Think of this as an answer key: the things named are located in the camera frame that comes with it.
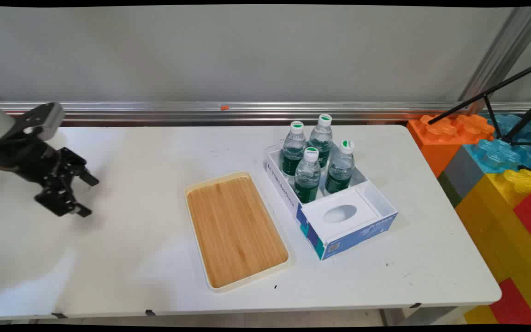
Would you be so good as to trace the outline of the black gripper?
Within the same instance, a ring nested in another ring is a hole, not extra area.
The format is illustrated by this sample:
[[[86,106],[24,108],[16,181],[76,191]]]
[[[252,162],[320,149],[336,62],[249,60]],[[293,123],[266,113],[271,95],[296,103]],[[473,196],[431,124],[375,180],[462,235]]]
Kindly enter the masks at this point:
[[[35,201],[59,217],[75,213],[81,217],[91,215],[91,209],[77,201],[71,186],[73,178],[89,186],[99,183],[86,164],[87,161],[72,150],[53,149],[35,136],[0,139],[0,170],[42,186]],[[58,177],[51,177],[57,169]]]

